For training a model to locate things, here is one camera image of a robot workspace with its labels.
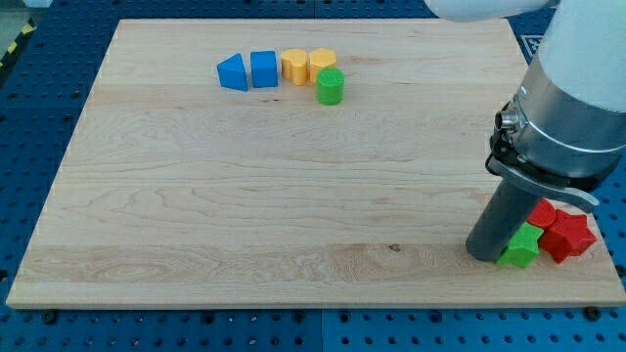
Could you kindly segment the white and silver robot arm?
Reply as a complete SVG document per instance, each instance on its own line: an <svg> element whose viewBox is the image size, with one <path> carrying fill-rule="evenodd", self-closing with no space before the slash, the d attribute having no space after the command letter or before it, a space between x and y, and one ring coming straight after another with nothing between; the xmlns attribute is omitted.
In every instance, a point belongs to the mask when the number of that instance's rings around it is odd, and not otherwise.
<svg viewBox="0 0 626 352"><path fill-rule="evenodd" d="M555 12L511 99L485 166L502 182L486 213L527 214L540 198L591 212L625 153L624 0L426 0L451 22Z"/></svg>

